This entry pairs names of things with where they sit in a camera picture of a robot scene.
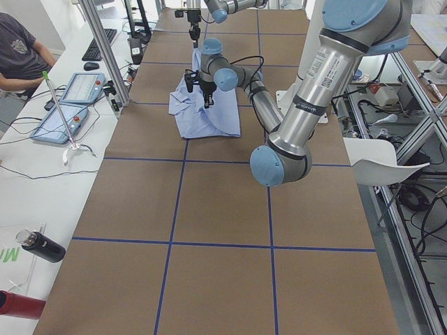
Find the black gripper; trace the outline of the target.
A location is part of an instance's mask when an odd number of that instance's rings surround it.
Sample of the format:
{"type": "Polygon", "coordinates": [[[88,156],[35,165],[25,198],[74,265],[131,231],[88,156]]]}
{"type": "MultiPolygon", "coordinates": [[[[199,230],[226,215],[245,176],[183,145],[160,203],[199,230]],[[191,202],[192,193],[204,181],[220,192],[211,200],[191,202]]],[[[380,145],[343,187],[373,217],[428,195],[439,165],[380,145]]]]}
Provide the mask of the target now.
{"type": "Polygon", "coordinates": [[[199,86],[203,93],[204,108],[208,109],[214,105],[212,94],[216,91],[216,84],[213,81],[199,79],[199,86]]]}
{"type": "Polygon", "coordinates": [[[189,36],[193,41],[193,48],[198,47],[198,41],[200,39],[200,27],[201,22],[201,10],[200,9],[188,9],[186,11],[187,19],[190,23],[189,36]]]}

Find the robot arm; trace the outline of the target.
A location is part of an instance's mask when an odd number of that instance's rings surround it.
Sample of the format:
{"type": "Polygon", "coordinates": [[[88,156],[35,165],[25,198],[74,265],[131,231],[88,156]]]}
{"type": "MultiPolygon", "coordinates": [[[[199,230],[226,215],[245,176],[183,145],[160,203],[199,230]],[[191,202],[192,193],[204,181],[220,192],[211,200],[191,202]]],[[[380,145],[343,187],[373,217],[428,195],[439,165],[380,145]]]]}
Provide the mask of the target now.
{"type": "MultiPolygon", "coordinates": [[[[230,14],[234,14],[248,8],[264,8],[268,1],[263,0],[209,0],[205,5],[212,16],[212,23],[224,22],[230,14]]],[[[202,16],[200,1],[186,1],[186,8],[178,10],[176,16],[181,17],[186,13],[187,20],[190,23],[189,35],[193,41],[193,47],[198,47],[201,29],[199,23],[205,21],[202,16]]]]}
{"type": "Polygon", "coordinates": [[[304,178],[312,167],[307,145],[332,99],[343,91],[365,56],[403,50],[409,42],[411,1],[317,1],[307,42],[318,41],[313,57],[300,62],[301,83],[282,112],[258,71],[224,57],[216,38],[203,41],[198,81],[204,102],[214,90],[244,90],[268,136],[250,157],[251,173],[264,186],[304,178]]]}

